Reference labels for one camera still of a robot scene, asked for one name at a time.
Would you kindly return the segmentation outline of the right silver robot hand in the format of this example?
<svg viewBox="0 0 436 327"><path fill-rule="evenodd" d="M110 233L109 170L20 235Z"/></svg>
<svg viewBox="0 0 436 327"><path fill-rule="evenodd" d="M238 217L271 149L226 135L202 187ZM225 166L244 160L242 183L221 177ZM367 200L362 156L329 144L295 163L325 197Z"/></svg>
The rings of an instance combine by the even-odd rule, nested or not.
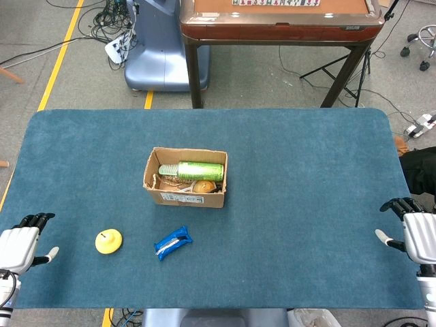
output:
<svg viewBox="0 0 436 327"><path fill-rule="evenodd" d="M391 209L403 226L404 240L395 240L380 229L375 230L378 239L388 247L406 253L419 265L435 264L435 214L428 213L423 205L413 198L394 198L379 209Z"/></svg>

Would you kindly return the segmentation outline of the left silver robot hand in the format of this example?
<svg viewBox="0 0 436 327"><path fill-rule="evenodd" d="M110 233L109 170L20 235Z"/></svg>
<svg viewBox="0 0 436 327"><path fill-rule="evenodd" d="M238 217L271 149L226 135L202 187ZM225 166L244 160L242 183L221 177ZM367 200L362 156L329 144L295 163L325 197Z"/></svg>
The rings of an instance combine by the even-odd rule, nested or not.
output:
<svg viewBox="0 0 436 327"><path fill-rule="evenodd" d="M48 254L36 256L39 237L54 213L38 213L24 216L20 223L1 233L1 269L15 275L23 275L30 267L53 261L59 247L53 247Z"/></svg>

